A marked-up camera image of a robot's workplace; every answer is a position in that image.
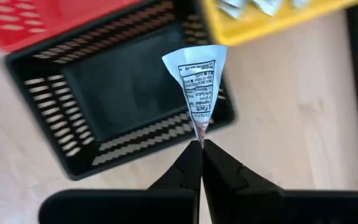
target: black plastic basket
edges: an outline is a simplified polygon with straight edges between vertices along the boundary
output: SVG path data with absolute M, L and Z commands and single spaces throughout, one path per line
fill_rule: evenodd
M 6 57 L 69 178 L 195 135 L 161 56 L 209 44 L 204 28 L 191 1 L 147 1 Z M 209 130 L 233 119 L 222 82 Z

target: yellow basket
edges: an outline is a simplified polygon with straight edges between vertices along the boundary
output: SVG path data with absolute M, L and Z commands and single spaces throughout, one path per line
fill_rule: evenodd
M 296 9 L 291 5 L 291 0 L 285 0 L 274 17 L 264 14 L 253 4 L 249 4 L 239 19 L 233 19 L 218 9 L 217 0 L 203 0 L 203 6 L 215 41 L 224 45 L 237 45 L 286 29 L 305 20 L 358 4 L 358 0 L 310 1 L 307 7 Z

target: wooden floor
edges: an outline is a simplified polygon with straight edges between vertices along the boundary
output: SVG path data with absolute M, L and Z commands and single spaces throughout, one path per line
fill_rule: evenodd
M 208 138 L 282 187 L 358 190 L 358 114 L 343 12 L 230 48 L 225 76 L 237 121 Z M 0 67 L 0 223 L 37 223 L 40 203 L 62 189 L 147 188 L 185 146 L 69 181 Z M 200 223 L 210 221 L 202 195 Z

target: red plastic crate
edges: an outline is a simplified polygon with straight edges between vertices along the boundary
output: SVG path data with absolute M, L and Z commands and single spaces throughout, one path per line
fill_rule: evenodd
M 0 0 L 0 48 L 13 52 L 141 0 Z

